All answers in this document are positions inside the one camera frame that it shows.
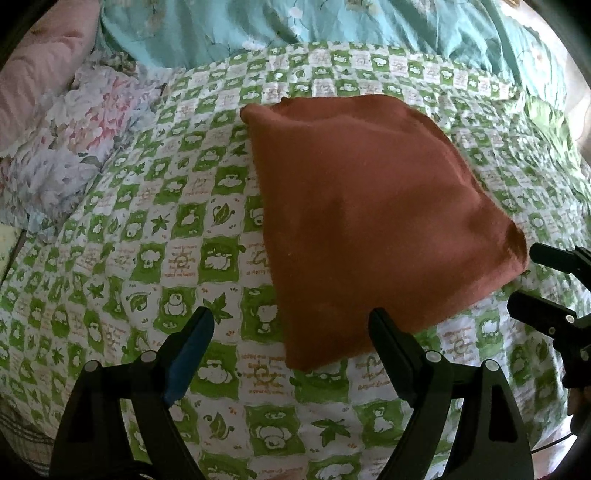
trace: floral pillow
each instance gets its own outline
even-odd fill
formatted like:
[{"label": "floral pillow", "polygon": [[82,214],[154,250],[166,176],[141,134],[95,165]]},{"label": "floral pillow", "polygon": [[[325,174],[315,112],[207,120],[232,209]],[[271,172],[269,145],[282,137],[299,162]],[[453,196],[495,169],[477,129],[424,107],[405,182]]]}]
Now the floral pillow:
[{"label": "floral pillow", "polygon": [[70,90],[46,99],[28,130],[0,151],[0,222],[52,241],[128,128],[158,98],[153,80],[83,64]]}]

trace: folded brown fabric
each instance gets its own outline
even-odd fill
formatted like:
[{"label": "folded brown fabric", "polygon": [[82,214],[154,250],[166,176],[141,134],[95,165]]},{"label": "folded brown fabric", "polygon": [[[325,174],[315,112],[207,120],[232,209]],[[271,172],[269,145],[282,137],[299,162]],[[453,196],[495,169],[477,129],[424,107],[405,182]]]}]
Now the folded brown fabric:
[{"label": "folded brown fabric", "polygon": [[525,270],[523,233],[405,103],[283,99],[241,116],[290,368],[371,351],[374,307],[414,333]]}]

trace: silver screw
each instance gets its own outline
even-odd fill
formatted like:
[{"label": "silver screw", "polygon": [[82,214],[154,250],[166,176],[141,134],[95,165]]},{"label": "silver screw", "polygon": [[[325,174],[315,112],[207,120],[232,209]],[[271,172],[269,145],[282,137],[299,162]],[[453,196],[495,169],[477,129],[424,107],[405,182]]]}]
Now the silver screw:
[{"label": "silver screw", "polygon": [[97,368],[99,368],[99,363],[96,360],[91,360],[90,362],[87,362],[84,366],[84,370],[86,370],[89,373],[95,371]]},{"label": "silver screw", "polygon": [[499,369],[499,364],[496,363],[494,360],[487,360],[486,362],[484,362],[484,366],[487,367],[487,369],[491,372],[496,372]]},{"label": "silver screw", "polygon": [[156,360],[156,352],[153,350],[148,350],[147,352],[142,353],[140,358],[143,363],[149,364],[150,362]]},{"label": "silver screw", "polygon": [[433,350],[429,350],[426,354],[425,357],[427,358],[427,360],[429,360],[432,364],[436,364],[437,362],[441,361],[441,355],[437,352],[434,352]]}]

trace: plaid fabric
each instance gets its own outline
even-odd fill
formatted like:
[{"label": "plaid fabric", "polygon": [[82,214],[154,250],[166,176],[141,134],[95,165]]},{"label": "plaid fabric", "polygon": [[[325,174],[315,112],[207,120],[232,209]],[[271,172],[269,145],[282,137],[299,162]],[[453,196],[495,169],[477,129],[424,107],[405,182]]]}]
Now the plaid fabric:
[{"label": "plaid fabric", "polygon": [[49,474],[53,440],[25,422],[22,417],[0,397],[0,432],[15,453],[40,475]]}]

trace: bed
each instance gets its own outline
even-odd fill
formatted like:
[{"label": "bed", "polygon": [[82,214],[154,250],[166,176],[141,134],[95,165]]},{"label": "bed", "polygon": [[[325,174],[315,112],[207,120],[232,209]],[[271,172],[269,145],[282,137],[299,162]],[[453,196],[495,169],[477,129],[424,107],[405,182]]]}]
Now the bed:
[{"label": "bed", "polygon": [[[152,66],[191,68],[147,68],[125,54],[91,60],[165,86],[113,144],[54,236],[27,237],[0,287],[0,394],[42,434],[55,436],[86,361],[129,362],[205,305],[216,319],[213,343],[171,413],[206,476],[361,479],[377,476],[387,461],[411,410],[375,354],[309,373],[284,364],[261,197],[237,113],[247,103],[395,96],[438,124],[528,244],[589,244],[589,167],[566,124],[561,70],[534,33],[490,2],[449,10],[420,1],[404,8],[317,3],[268,3],[268,11],[253,10],[266,23],[249,17],[259,30],[237,28],[244,35],[210,39],[214,47],[197,42],[197,50],[183,48],[166,25],[199,3],[103,6],[101,47],[126,49]],[[217,8],[199,26],[217,18]],[[147,9],[147,17],[133,9]],[[461,32],[463,43],[443,28],[460,14],[471,25],[470,37]],[[362,19],[357,29],[353,16]],[[332,30],[328,17],[338,19]],[[244,26],[240,18],[231,26]],[[402,31],[393,27],[401,18]],[[449,34],[430,40],[424,29],[434,25]],[[536,66],[547,75],[535,76]],[[576,280],[532,265],[418,338],[454,361],[495,358],[533,446],[566,418],[566,392],[548,339],[508,317],[506,300],[518,288],[591,310],[591,296]],[[450,411],[428,478],[443,471],[460,408]],[[146,459],[129,407],[125,419],[134,455]]]}]

